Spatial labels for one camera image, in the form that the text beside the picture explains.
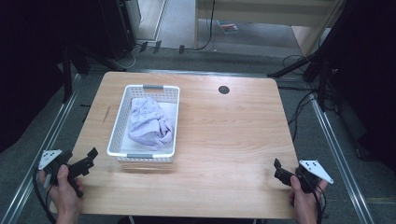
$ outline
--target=hand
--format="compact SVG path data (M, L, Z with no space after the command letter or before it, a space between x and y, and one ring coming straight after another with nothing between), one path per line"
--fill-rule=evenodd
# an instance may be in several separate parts
M77 196L75 190L67 181L69 170L66 165L59 168L57 178L58 186L52 186L49 190L49 196L55 203L58 210L56 223L78 223L79 214L82 209L82 201ZM40 172L41 183L44 183L46 175L44 171ZM75 179L78 190L82 191L82 182Z
M313 193L304 193L301 189L300 180L293 175L290 178L292 190L289 194L290 202L294 205L294 217L299 224L316 224L317 223L317 201ZM318 184L322 190L325 190L328 183L321 180ZM320 200L321 190L317 188L316 194Z

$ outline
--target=wooden tabletop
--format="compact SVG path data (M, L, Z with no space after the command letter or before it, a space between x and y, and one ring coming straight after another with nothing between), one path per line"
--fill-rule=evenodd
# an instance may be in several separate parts
M106 153L125 86L180 87L176 154L169 164L121 163ZM219 92L220 86L230 89ZM96 147L83 213L171 217L291 218L290 187L274 178L275 158L297 158L276 83L269 78L109 72L73 150Z

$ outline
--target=table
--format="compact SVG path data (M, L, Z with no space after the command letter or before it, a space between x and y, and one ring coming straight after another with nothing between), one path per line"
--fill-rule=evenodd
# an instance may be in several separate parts
M332 27L345 0L217 0L214 20L290 25L304 56L316 48ZM213 1L195 1L194 47L198 49L199 19L210 19Z
M107 144L128 84L180 87L169 164L120 163ZM219 92L220 86L230 89ZM292 218L274 160L297 166L276 82L269 78L106 73L70 160L99 155L84 183L84 214Z

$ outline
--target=basket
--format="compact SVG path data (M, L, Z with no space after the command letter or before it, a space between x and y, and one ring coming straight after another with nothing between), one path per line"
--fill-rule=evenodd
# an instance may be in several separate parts
M176 146L179 96L180 88L176 86L126 86L108 143L107 154L116 157L118 161L172 162ZM160 150L140 145L128 137L128 118L132 113L132 99L143 97L151 97L156 100L163 113L171 120L174 128L172 142Z

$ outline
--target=folded cloth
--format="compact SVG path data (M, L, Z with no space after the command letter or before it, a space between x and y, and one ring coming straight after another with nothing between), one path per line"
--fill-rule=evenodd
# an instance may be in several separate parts
M171 121L151 97L132 100L129 125L129 138L155 150L166 146L173 139Z

